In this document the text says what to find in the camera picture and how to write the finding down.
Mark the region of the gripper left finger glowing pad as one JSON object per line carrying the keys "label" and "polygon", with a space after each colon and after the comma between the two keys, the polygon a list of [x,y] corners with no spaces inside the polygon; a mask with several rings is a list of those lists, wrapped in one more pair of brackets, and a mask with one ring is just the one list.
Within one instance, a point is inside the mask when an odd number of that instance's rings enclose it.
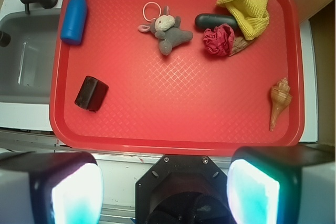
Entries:
{"label": "gripper left finger glowing pad", "polygon": [[1,153],[1,223],[98,223],[102,203],[90,153]]}

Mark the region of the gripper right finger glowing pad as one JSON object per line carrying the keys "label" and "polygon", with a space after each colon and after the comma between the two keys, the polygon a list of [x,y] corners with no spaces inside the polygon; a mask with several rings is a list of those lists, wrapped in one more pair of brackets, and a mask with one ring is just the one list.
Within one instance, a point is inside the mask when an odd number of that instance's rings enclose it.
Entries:
{"label": "gripper right finger glowing pad", "polygon": [[335,148],[241,147],[226,191],[237,223],[335,223]]}

